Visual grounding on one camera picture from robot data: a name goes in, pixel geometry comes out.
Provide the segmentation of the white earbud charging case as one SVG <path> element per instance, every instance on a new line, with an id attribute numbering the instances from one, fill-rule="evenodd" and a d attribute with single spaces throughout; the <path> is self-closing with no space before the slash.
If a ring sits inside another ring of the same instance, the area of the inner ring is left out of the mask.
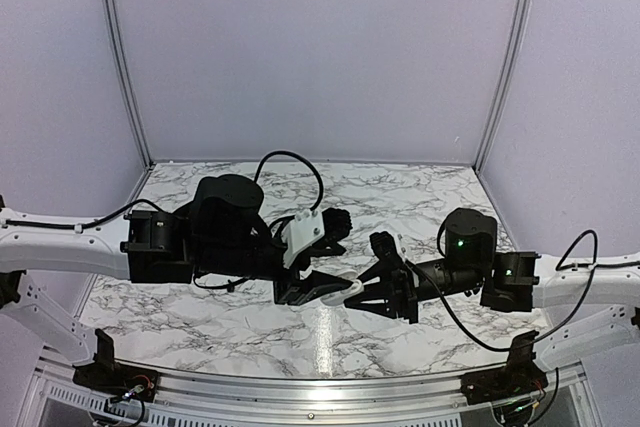
<path id="1" fill-rule="evenodd" d="M 362 291 L 362 282 L 355 279 L 349 287 L 321 296 L 320 301 L 328 307 L 339 307 L 343 305 L 346 300 L 360 294 Z"/>

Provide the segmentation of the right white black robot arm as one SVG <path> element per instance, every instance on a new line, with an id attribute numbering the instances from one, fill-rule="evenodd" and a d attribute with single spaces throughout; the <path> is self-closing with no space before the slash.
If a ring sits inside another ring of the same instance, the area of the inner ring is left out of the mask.
<path id="1" fill-rule="evenodd" d="M 439 258 L 412 263 L 386 232 L 370 237 L 376 257 L 360 274 L 360 290 L 346 307 L 410 323 L 418 306 L 465 293 L 500 313 L 568 306 L 570 312 L 545 333 L 530 331 L 512 341 L 524 354 L 501 366 L 495 385 L 515 395 L 534 378 L 534 366 L 549 371 L 592 354 L 639 342 L 639 257 L 604 261 L 572 260 L 536 252 L 500 252 L 497 222 L 477 210 L 457 208 L 442 222 L 436 243 Z"/>

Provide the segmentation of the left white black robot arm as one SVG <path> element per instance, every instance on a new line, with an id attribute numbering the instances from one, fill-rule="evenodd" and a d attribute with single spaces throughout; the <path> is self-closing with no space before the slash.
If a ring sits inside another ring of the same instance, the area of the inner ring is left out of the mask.
<path id="1" fill-rule="evenodd" d="M 35 283 L 36 271 L 80 272 L 139 284 L 188 284 L 208 274 L 266 280 L 277 303 L 342 301 L 358 280 L 310 269 L 339 256 L 351 219 L 310 208 L 273 234 L 261 218 L 261 187 L 236 174 L 202 179 L 192 201 L 167 212 L 138 200 L 101 219 L 1 211 L 1 312 L 38 335 L 106 392 L 125 385 L 111 338 L 79 323 Z"/>

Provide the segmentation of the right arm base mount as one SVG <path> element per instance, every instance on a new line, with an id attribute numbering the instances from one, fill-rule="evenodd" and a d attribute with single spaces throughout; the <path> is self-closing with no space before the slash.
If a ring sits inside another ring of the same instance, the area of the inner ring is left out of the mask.
<path id="1" fill-rule="evenodd" d="M 534 363 L 533 341 L 538 335 L 530 331 L 514 337 L 504 365 L 463 374 L 460 392 L 467 403 L 495 402 L 544 390 L 549 385 L 547 374 Z"/>

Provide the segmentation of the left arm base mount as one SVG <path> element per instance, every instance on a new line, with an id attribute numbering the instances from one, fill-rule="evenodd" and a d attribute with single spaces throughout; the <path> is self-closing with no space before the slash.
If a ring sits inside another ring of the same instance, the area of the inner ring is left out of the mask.
<path id="1" fill-rule="evenodd" d="M 94 338 L 96 346 L 90 351 L 89 360 L 73 365 L 73 382 L 113 396 L 124 396 L 132 391 L 133 398 L 153 402 L 159 372 L 117 361 L 113 339 L 102 329 L 94 330 Z"/>

